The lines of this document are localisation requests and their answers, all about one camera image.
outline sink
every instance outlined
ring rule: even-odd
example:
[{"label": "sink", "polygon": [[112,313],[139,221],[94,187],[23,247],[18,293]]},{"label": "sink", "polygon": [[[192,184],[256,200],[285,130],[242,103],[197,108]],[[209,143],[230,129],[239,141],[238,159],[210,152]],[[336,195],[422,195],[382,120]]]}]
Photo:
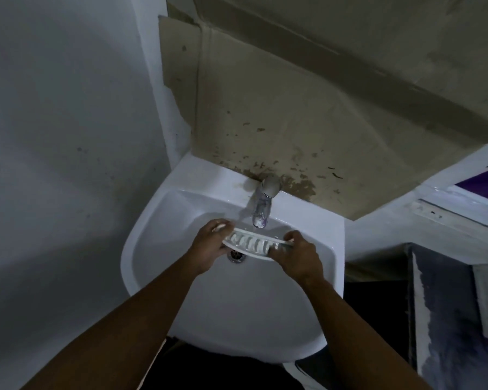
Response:
[{"label": "sink", "polygon": [[[121,274],[134,295],[189,248],[213,218],[282,238],[298,229],[316,245],[325,278],[343,294],[344,222],[341,216],[285,192],[273,199],[264,229],[251,225],[257,182],[187,154],[144,209],[127,239]],[[219,257],[198,276],[169,331],[189,344],[232,356],[280,363],[318,352],[325,337],[302,289],[273,261]]]}]

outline hand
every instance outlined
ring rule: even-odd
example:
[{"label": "hand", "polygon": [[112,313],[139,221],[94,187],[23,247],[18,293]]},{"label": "hand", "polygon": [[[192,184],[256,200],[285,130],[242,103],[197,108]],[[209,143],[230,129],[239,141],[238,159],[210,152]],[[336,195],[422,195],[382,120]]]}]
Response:
[{"label": "hand", "polygon": [[[226,226],[213,232],[213,229],[220,224],[226,224]],[[190,249],[183,256],[194,266],[197,275],[208,271],[217,257],[231,251],[230,248],[222,245],[222,240],[229,236],[234,228],[235,225],[226,219],[214,219],[199,230]]]},{"label": "hand", "polygon": [[289,231],[284,235],[285,241],[291,239],[294,242],[292,249],[270,248],[268,256],[303,288],[314,281],[325,280],[322,262],[314,244],[307,242],[299,231]]}]

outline drain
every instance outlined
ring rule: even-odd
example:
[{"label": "drain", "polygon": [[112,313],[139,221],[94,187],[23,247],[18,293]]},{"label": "drain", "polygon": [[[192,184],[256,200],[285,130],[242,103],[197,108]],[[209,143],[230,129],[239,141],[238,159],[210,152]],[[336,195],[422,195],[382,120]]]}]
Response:
[{"label": "drain", "polygon": [[243,262],[245,258],[246,256],[238,251],[231,251],[228,253],[228,260],[231,262]]}]

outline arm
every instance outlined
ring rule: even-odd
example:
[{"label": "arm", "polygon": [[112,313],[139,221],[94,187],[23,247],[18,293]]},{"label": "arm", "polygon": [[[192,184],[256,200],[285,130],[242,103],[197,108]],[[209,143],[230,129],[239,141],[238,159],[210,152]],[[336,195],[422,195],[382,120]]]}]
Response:
[{"label": "arm", "polygon": [[[212,232],[220,223],[227,225]],[[156,356],[197,275],[229,249],[233,224],[208,222],[188,252],[43,367],[23,390],[134,390]]]},{"label": "arm", "polygon": [[426,382],[372,329],[324,279],[315,246],[298,231],[289,252],[269,256],[305,291],[318,316],[344,385],[351,390],[430,390]]}]

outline person's right hand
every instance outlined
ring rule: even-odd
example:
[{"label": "person's right hand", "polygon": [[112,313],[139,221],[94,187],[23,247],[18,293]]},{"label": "person's right hand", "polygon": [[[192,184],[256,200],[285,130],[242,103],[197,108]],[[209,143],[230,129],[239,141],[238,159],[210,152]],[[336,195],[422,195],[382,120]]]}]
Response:
[{"label": "person's right hand", "polygon": [[299,231],[289,231],[284,240],[293,240],[293,248],[287,251],[270,248],[268,256],[278,262],[284,272],[301,287],[325,280],[322,262],[314,244],[307,242]]}]

